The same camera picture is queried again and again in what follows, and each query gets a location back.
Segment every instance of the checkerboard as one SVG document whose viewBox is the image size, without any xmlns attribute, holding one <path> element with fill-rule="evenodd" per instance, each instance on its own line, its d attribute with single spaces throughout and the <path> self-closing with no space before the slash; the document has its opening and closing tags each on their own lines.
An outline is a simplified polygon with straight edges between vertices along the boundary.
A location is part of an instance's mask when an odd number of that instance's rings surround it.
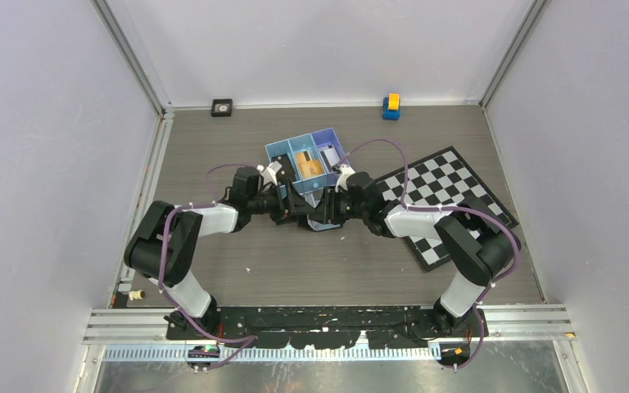
<svg viewBox="0 0 629 393">
<path fill-rule="evenodd" d="M 404 168 L 378 178 L 377 183 L 385 200 L 398 200 L 404 189 Z M 518 224 L 453 147 L 409 164 L 407 204 L 435 206 L 460 203 L 469 195 L 479 197 L 508 228 Z M 406 237 L 404 240 L 426 271 L 450 261 L 442 242 L 422 237 Z"/>
</svg>

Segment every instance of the purple cable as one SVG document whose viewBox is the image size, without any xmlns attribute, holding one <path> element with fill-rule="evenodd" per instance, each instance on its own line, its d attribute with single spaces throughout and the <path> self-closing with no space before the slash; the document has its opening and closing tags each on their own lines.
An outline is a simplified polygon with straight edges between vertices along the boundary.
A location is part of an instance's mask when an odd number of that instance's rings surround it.
<svg viewBox="0 0 629 393">
<path fill-rule="evenodd" d="M 239 167 L 248 166 L 250 168 L 254 168 L 254 165 L 248 165 L 248 164 L 222 164 L 222 165 L 215 166 L 211 169 L 208 169 L 208 172 L 206 172 L 206 186 L 208 186 L 208 191 L 210 192 L 210 195 L 214 201 L 219 201 L 222 196 L 215 190 L 215 187 L 213 187 L 213 184 L 211 184 L 210 180 L 208 179 L 208 176 L 218 169 L 229 168 L 232 166 L 239 166 Z"/>
<path fill-rule="evenodd" d="M 482 211 L 479 211 L 479 210 L 469 209 L 467 207 L 461 207 L 461 206 L 436 207 L 436 206 L 409 206 L 409 205 L 406 205 L 406 200 L 405 200 L 406 199 L 406 188 L 409 185 L 409 166 L 407 164 L 408 161 L 406 160 L 406 155 L 404 154 L 404 151 L 401 150 L 401 147 L 399 145 L 397 145 L 395 142 L 393 142 L 391 139 L 377 138 L 377 139 L 371 139 L 371 140 L 369 140 L 367 142 L 364 142 L 363 144 L 361 144 L 358 147 L 356 147 L 355 149 L 353 149 L 350 153 L 346 153 L 346 155 L 343 156 L 343 158 L 341 158 L 341 160 L 339 162 L 337 162 L 337 165 L 340 165 L 343 161 L 347 160 L 350 155 L 352 155 L 353 153 L 358 151 L 361 147 L 363 147 L 363 146 L 365 146 L 365 145 L 367 145 L 368 143 L 371 143 L 371 142 L 386 142 L 386 143 L 390 143 L 392 146 L 396 147 L 396 149 L 399 151 L 399 154 L 401 154 L 401 159 L 404 161 L 404 190 L 401 192 L 400 202 L 401 202 L 401 205 L 404 206 L 405 209 L 410 210 L 410 211 L 440 212 L 442 210 L 447 210 L 447 211 L 461 211 L 463 213 L 469 213 L 470 215 L 476 215 L 477 217 L 481 217 L 482 219 L 487 220 L 491 224 L 494 224 L 496 227 L 498 227 L 498 229 L 502 233 L 505 234 L 505 236 L 508 237 L 508 240 L 510 242 L 510 245 L 512 246 L 512 252 L 513 252 L 513 255 L 514 255 L 513 263 L 503 273 L 498 274 L 496 276 L 496 278 L 493 280 L 493 283 L 498 282 L 501 279 L 505 278 L 506 276 L 511 274 L 519 266 L 519 247 L 517 246 L 517 241 L 515 240 L 514 235 L 509 231 L 509 229 L 503 223 L 501 223 L 497 219 L 492 218 L 490 215 L 487 215 L 487 214 L 485 214 L 485 213 L 483 213 Z M 488 291 L 490 291 L 490 289 L 491 289 L 490 285 L 488 287 L 486 287 L 486 289 L 484 289 L 481 292 L 481 294 L 478 296 L 478 298 L 476 299 L 476 302 L 478 303 L 481 300 L 483 300 L 483 298 L 486 297 L 486 295 L 488 294 Z M 478 353 L 478 351 L 483 346 L 483 337 L 486 334 L 486 332 L 484 332 L 484 330 L 483 330 L 483 321 L 481 320 L 481 315 L 478 313 L 478 310 L 476 309 L 476 305 L 474 305 L 472 307 L 472 311 L 474 312 L 474 315 L 476 315 L 478 321 L 481 322 L 480 323 L 481 329 L 480 329 L 480 332 L 479 332 L 478 344 L 476 346 L 476 350 L 471 354 L 471 356 L 469 356 L 467 361 L 462 363 L 460 366 L 458 366 L 457 369 L 461 369 L 461 368 L 464 368 L 464 367 L 468 366 L 468 364 L 471 363 L 474 360 L 474 358 L 476 357 L 476 354 Z"/>
<path fill-rule="evenodd" d="M 170 225 L 172 223 L 172 219 L 174 218 L 174 216 L 177 213 L 179 213 L 182 210 L 205 209 L 205 208 L 209 208 L 209 207 L 213 207 L 213 206 L 215 206 L 214 203 L 208 203 L 208 204 L 203 204 L 203 205 L 199 205 L 199 206 L 195 206 L 194 204 L 184 205 L 184 206 L 175 207 L 174 209 L 172 209 L 172 211 L 169 214 L 167 214 L 167 218 L 165 219 L 165 226 L 163 227 L 163 242 L 162 242 L 162 247 L 161 247 L 161 266 L 160 266 L 160 271 L 158 272 L 158 289 L 163 293 L 163 295 L 165 295 L 165 298 L 172 305 L 177 307 L 177 310 L 182 314 L 182 316 L 184 316 L 189 321 L 189 324 L 191 324 L 192 327 L 194 327 L 197 330 L 197 332 L 201 333 L 205 337 L 210 338 L 211 340 L 216 340 L 216 341 L 224 342 L 224 343 L 227 343 L 227 344 L 238 344 L 238 343 L 241 343 L 241 342 L 244 343 L 244 344 L 242 344 L 242 346 L 238 350 L 236 350 L 229 357 L 219 361 L 216 364 L 212 364 L 207 369 L 207 371 L 208 370 L 214 370 L 214 369 L 219 368 L 219 367 L 223 367 L 232 358 L 234 358 L 240 352 L 242 352 L 242 350 L 247 348 L 256 338 L 255 336 L 248 336 L 248 337 L 233 339 L 233 338 L 220 338 L 220 337 L 213 336 L 209 332 L 207 332 L 204 329 L 202 329 L 201 326 L 199 326 L 199 324 L 196 323 L 194 321 L 194 319 L 187 313 L 187 311 L 185 309 L 183 309 L 182 306 L 177 304 L 176 301 L 174 301 L 174 299 L 172 298 L 172 296 L 169 293 L 163 291 L 163 288 L 165 288 L 165 285 L 163 284 L 163 282 L 165 281 L 165 267 L 167 265 L 167 246 L 168 246 L 168 242 L 169 242 L 169 238 L 170 238 Z"/>
</svg>

